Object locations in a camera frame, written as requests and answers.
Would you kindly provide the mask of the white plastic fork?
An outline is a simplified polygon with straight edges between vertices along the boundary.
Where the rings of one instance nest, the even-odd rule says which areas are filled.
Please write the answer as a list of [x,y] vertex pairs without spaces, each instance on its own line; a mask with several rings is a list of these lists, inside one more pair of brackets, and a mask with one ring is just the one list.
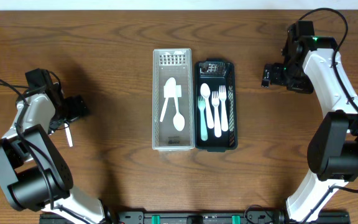
[[214,135],[217,138],[220,138],[222,136],[222,130],[221,130],[221,122],[219,119],[219,96],[217,91],[212,92],[211,102],[214,108]]
[[227,120],[227,111],[226,111],[226,86],[221,85],[219,87],[219,100],[221,102],[221,130],[226,132],[228,130],[228,120]]

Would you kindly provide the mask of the pale pink plastic spoon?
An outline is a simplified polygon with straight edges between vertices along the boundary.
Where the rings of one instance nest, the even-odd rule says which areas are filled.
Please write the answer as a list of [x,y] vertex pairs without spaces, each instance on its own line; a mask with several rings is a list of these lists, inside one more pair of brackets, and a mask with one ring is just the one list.
[[214,128],[214,121],[213,121],[213,115],[211,112],[211,107],[210,107],[210,103],[209,103],[209,97],[211,94],[211,91],[209,89],[209,86],[207,83],[203,83],[200,87],[200,93],[201,96],[204,98],[205,100],[205,110],[206,110],[206,122],[207,122],[207,127],[209,129],[213,129]]

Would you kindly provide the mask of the mint green plastic fork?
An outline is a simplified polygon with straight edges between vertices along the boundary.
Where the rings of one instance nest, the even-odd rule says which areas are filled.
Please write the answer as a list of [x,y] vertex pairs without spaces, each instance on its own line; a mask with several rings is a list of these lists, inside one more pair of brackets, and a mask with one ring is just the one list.
[[202,96],[198,97],[198,109],[200,111],[200,137],[202,141],[208,140],[208,132],[207,132],[207,125],[206,125],[206,118],[205,118],[205,100]]

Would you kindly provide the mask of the white plastic spoon top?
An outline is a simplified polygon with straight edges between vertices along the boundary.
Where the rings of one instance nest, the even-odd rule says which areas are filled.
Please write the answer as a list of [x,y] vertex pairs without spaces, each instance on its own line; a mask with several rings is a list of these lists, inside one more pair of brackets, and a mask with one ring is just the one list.
[[176,80],[171,77],[166,81],[165,85],[163,86],[163,96],[165,98],[165,101],[160,115],[160,122],[162,122],[165,117],[169,98],[173,98],[177,95],[176,85]]

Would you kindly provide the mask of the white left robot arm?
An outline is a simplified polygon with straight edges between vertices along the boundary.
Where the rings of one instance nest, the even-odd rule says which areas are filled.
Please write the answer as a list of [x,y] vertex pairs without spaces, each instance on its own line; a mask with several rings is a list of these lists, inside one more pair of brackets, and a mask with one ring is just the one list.
[[0,187],[10,206],[54,213],[72,223],[114,223],[100,199],[75,187],[70,168],[49,137],[58,106],[68,122],[88,115],[83,98],[26,93],[16,106],[14,122],[0,139]]

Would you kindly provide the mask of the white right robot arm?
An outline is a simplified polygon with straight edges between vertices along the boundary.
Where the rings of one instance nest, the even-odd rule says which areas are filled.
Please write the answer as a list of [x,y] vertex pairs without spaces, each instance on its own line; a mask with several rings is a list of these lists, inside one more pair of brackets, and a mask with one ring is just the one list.
[[289,219],[301,223],[317,220],[328,200],[358,178],[358,96],[338,50],[332,37],[296,35],[282,50],[284,62],[264,68],[263,87],[316,93],[323,113],[308,145],[308,172],[286,200]]

